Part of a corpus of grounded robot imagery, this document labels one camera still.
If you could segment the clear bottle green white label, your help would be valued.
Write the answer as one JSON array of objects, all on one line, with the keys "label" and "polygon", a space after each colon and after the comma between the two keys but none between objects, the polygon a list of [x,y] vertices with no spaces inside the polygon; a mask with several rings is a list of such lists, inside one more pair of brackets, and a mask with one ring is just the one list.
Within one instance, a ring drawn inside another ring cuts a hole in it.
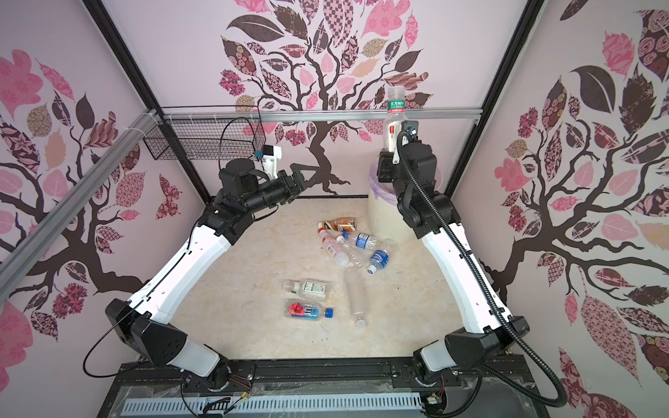
[{"label": "clear bottle green white label", "polygon": [[383,120],[383,139],[385,149],[391,153],[395,151],[397,145],[397,134],[399,133],[402,122],[406,120],[405,114],[405,95],[404,86],[392,86],[388,88],[387,115]]}]

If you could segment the tall clear bottle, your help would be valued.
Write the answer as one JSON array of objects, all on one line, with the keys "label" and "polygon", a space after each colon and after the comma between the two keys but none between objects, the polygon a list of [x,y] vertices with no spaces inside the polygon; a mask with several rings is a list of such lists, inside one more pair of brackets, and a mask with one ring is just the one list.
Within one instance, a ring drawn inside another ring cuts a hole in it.
[{"label": "tall clear bottle", "polygon": [[356,268],[344,273],[344,284],[348,296],[349,312],[357,327],[367,327],[368,301],[362,277]]}]

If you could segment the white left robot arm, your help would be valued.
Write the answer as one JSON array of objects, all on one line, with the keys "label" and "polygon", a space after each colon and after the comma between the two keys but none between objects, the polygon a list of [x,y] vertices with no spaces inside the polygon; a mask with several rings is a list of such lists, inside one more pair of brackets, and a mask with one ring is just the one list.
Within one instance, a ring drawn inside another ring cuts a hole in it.
[{"label": "white left robot arm", "polygon": [[314,186],[319,167],[291,165],[278,171],[269,160],[263,169],[245,158],[229,161],[220,170],[222,187],[188,239],[172,259],[127,301],[113,300],[106,315],[120,341],[157,367],[175,367],[222,388],[228,380],[228,361],[192,340],[171,323],[179,305],[209,267],[236,244],[256,213],[294,201]]}]

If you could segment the white bin purple bag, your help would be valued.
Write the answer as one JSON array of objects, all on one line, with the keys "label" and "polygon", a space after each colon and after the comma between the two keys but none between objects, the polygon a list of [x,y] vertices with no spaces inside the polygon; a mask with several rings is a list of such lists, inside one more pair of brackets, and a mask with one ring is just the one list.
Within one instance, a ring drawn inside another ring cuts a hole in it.
[{"label": "white bin purple bag", "polygon": [[397,197],[390,183],[381,183],[377,177],[378,163],[369,170],[368,217],[373,235],[381,239],[391,239],[398,245],[416,240],[414,231],[405,223],[397,209]]}]

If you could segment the white bottle red cap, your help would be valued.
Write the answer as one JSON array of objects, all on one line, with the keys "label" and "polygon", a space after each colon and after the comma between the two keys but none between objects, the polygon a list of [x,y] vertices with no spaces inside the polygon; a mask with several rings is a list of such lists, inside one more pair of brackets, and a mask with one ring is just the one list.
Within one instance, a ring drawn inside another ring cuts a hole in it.
[{"label": "white bottle red cap", "polygon": [[346,268],[349,263],[348,254],[343,250],[337,240],[325,228],[323,222],[318,223],[318,234],[322,240],[323,248],[333,258],[337,266]]}]

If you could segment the aluminium rail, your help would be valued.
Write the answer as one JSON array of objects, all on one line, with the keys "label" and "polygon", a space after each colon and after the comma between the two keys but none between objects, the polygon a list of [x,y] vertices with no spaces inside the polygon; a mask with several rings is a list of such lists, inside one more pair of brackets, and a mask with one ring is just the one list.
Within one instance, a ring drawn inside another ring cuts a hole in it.
[{"label": "aluminium rail", "polygon": [[[185,108],[174,109],[172,113],[164,109],[164,118],[170,122],[177,119],[186,121],[212,119],[222,121],[223,119],[248,118],[258,122],[316,122],[316,121],[358,121],[358,120],[383,120],[386,118],[386,110],[337,110],[337,111],[235,111],[235,106],[224,108]],[[413,120],[423,119],[467,119],[478,120],[483,110],[473,107],[451,107],[451,108],[420,108],[407,109],[404,113],[407,118]]]},{"label": "aluminium rail", "polygon": [[153,127],[158,113],[147,109],[121,134],[99,162],[77,182],[67,195],[41,221],[33,233],[14,250],[1,266],[1,300],[5,301],[31,268],[43,257],[55,240],[66,230],[78,212],[108,179],[115,167],[132,151]]}]

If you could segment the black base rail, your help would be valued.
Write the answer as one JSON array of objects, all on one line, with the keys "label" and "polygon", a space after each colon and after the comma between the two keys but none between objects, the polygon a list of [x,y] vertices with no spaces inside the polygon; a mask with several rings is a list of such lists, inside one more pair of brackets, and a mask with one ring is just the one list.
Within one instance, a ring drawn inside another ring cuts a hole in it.
[{"label": "black base rail", "polygon": [[277,388],[280,385],[310,383],[388,383],[394,389],[430,391],[454,388],[477,376],[494,374],[477,366],[472,370],[444,369],[427,372],[411,357],[227,360],[212,377],[196,376],[177,367],[153,366],[149,362],[125,363],[113,384],[120,386],[160,386],[186,383],[186,392],[209,395],[248,388]]}]

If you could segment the black corner frame post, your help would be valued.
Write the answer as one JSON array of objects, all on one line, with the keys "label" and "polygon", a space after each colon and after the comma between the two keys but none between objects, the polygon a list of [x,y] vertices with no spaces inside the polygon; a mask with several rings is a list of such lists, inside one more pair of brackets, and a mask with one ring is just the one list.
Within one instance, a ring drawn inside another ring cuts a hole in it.
[{"label": "black corner frame post", "polygon": [[193,185],[196,193],[198,193],[202,201],[207,205],[211,200],[209,191],[207,190],[204,182],[200,177],[200,174],[197,172],[193,163],[186,157],[186,150],[178,140],[174,129],[172,129],[172,127],[167,122],[165,122],[165,113],[163,112],[163,108],[161,107],[158,99],[156,99],[153,90],[146,81],[144,74],[134,59],[132,52],[130,52],[125,41],[120,35],[118,28],[106,10],[103,2],[99,0],[83,0],[82,3],[87,9],[89,15],[96,24],[103,38],[106,40],[106,43],[111,48],[111,51],[116,57],[118,63],[121,65],[125,75],[127,75],[127,78],[130,80],[134,90],[139,95],[140,100],[147,109],[156,112],[159,119],[158,127],[162,131],[163,136],[166,138],[167,144],[174,152],[174,155],[176,156],[186,176]]}]

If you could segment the aluminium rail back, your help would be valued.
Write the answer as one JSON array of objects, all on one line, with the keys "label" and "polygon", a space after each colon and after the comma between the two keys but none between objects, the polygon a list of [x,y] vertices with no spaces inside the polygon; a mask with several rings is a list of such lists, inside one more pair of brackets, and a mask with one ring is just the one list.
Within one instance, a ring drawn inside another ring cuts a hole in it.
[{"label": "aluminium rail back", "polygon": [[[164,109],[164,118],[170,122],[177,119],[186,121],[212,119],[222,121],[223,119],[248,118],[258,122],[316,122],[316,121],[358,121],[358,120],[383,120],[386,118],[386,110],[337,110],[337,111],[235,111],[235,106],[224,108],[185,108],[174,109],[172,113]],[[423,119],[467,119],[478,120],[483,110],[473,107],[451,107],[451,108],[420,108],[407,109],[404,113],[407,118],[413,120]]]}]

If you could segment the aluminium rail left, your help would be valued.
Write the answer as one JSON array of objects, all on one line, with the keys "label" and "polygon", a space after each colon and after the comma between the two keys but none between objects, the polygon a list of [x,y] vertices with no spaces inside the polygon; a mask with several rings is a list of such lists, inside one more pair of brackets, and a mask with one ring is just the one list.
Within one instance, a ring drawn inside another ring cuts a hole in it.
[{"label": "aluminium rail left", "polygon": [[5,301],[31,268],[43,257],[55,240],[66,230],[78,212],[108,179],[115,167],[132,151],[153,127],[158,113],[147,109],[121,134],[99,162],[77,182],[67,195],[41,221],[33,233],[14,250],[1,266],[1,300]]}]

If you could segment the clear bottle pink blue label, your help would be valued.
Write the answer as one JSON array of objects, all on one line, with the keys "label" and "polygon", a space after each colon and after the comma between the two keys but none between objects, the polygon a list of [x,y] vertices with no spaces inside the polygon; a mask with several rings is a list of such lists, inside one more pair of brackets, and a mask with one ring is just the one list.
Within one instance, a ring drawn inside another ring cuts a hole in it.
[{"label": "clear bottle pink blue label", "polygon": [[287,318],[296,320],[321,320],[334,317],[333,308],[324,308],[319,303],[298,299],[286,300],[284,311]]}]

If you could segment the small clear bottle green label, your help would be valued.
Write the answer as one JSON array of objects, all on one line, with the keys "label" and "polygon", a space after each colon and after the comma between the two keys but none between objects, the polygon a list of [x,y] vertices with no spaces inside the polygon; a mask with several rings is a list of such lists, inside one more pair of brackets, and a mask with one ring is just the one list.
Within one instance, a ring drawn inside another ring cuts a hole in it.
[{"label": "small clear bottle green label", "polygon": [[283,289],[289,294],[310,301],[327,301],[330,286],[318,280],[285,280]]}]

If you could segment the black right corner post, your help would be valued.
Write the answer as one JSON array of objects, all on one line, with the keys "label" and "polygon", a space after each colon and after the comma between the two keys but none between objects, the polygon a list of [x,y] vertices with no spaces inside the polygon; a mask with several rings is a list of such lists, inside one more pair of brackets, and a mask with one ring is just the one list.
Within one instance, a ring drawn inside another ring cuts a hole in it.
[{"label": "black right corner post", "polygon": [[470,134],[465,140],[463,149],[449,178],[449,182],[445,188],[447,195],[452,197],[460,185],[470,160],[484,134],[484,130],[490,122],[498,101],[503,94],[503,90],[540,19],[545,4],[544,0],[531,0],[525,3],[524,10],[512,33],[512,38],[507,45],[505,54],[503,54],[502,61],[484,97],[481,116],[470,130]]}]

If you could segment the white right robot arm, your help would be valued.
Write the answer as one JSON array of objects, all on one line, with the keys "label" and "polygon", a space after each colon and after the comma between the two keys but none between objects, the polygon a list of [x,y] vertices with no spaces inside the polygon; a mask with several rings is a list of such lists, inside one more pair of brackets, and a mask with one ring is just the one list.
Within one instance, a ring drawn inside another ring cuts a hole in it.
[{"label": "white right robot arm", "polygon": [[527,320],[513,315],[484,277],[459,214],[435,189],[436,169],[436,156],[421,142],[387,144],[377,169],[379,181],[392,184],[404,222],[441,269],[463,321],[462,328],[416,351],[417,364],[426,373],[472,369],[530,330]]}]

